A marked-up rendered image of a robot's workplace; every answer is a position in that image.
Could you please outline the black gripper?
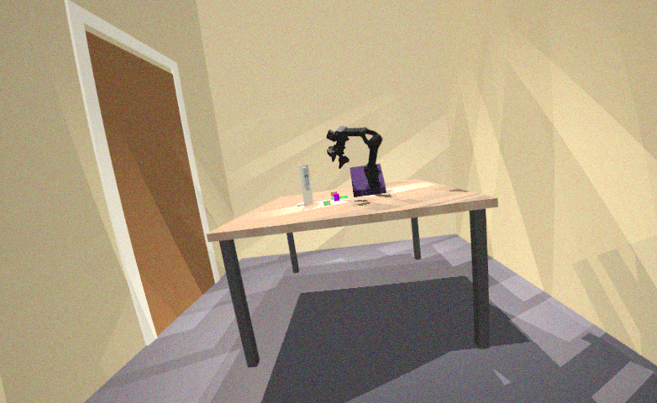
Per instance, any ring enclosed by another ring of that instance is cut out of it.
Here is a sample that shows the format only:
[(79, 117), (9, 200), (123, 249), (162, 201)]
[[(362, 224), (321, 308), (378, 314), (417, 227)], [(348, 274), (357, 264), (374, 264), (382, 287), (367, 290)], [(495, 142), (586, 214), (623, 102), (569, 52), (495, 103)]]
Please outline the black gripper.
[[(346, 148), (345, 146), (338, 146), (336, 144), (335, 147), (339, 148), (339, 154), (337, 154), (337, 155), (339, 156), (338, 162), (339, 162), (339, 169), (340, 169), (345, 163), (348, 163), (350, 161), (350, 159), (347, 156), (342, 155), (342, 154), (344, 154), (344, 149)], [(332, 162), (334, 162), (335, 158), (336, 158), (336, 155), (332, 156)]]

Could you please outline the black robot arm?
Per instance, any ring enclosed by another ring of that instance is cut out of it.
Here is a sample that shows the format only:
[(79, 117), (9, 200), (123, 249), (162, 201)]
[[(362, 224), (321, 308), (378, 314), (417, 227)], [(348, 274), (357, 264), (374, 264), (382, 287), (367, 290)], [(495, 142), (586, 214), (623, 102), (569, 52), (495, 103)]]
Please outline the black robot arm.
[[(372, 135), (373, 137), (370, 140), (366, 137), (366, 134)], [(368, 128), (347, 128), (341, 126), (335, 131), (329, 130), (327, 133), (327, 139), (332, 141), (337, 141), (338, 146), (345, 146), (345, 141), (350, 140), (348, 136), (361, 136), (365, 143), (370, 148), (369, 162), (366, 164), (364, 172), (366, 178), (368, 179), (369, 186), (378, 186), (379, 185), (379, 174), (381, 171), (377, 168), (376, 158), (378, 149), (383, 141), (382, 136), (377, 132), (369, 130)], [(327, 154), (329, 156), (335, 156), (339, 154), (339, 148), (331, 147), (327, 149)]]

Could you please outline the cream panel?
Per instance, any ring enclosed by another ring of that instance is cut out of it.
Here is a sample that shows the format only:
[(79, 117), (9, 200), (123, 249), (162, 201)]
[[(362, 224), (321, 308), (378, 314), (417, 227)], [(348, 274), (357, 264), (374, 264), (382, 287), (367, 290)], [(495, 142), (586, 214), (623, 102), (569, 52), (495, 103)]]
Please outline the cream panel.
[(313, 193), (309, 175), (308, 165), (298, 165), (299, 177), (302, 188), (302, 198), (303, 202), (298, 203), (298, 206), (305, 206), (310, 202), (313, 202)]

